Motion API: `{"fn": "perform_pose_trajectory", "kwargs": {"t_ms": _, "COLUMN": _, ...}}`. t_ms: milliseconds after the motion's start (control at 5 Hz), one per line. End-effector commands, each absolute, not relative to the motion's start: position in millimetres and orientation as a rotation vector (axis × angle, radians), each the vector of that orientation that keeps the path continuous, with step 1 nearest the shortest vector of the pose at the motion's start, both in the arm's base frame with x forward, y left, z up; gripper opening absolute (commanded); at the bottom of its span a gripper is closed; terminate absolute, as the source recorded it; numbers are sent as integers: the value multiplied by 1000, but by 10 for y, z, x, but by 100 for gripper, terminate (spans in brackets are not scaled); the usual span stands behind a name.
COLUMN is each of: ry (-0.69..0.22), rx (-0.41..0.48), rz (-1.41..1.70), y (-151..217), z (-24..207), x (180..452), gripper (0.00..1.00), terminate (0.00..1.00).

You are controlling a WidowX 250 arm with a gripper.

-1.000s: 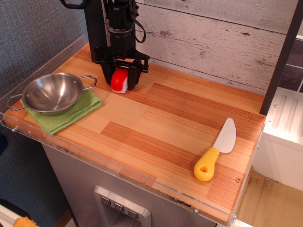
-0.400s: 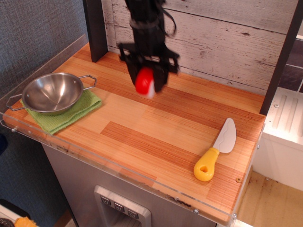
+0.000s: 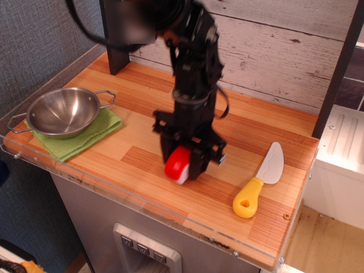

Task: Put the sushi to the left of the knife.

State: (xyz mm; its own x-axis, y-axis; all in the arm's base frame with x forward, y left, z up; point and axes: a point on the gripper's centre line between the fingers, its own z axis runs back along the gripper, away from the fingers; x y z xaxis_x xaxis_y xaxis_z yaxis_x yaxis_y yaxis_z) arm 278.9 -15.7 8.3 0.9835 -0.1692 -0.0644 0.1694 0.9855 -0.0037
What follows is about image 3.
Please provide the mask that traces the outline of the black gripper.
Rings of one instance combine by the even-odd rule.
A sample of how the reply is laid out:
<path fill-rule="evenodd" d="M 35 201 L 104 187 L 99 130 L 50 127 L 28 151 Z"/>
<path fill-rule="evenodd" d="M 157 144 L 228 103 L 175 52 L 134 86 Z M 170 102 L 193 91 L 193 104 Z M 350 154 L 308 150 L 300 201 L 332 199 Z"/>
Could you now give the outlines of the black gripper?
<path fill-rule="evenodd" d="M 176 98 L 174 112 L 153 112 L 154 131 L 160 134 L 165 163 L 180 145 L 191 149 L 190 180 L 196 180 L 205 172 L 211 160 L 222 164 L 226 158 L 223 154 L 226 142 L 212 129 L 216 97 L 211 93 L 205 101 L 185 102 Z"/>

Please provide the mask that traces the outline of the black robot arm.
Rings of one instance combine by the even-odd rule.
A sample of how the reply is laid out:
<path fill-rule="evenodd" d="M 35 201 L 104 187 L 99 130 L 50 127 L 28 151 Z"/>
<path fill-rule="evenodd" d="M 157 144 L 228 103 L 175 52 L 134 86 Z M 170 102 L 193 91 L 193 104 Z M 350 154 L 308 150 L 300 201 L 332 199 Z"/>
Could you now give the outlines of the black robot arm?
<path fill-rule="evenodd" d="M 173 112 L 154 111 L 166 175 L 178 184 L 198 178 L 210 161 L 222 163 L 225 141 L 213 130 L 218 81 L 214 19 L 197 1 L 113 1 L 109 39 L 130 52 L 162 38 L 169 48 L 175 86 Z"/>

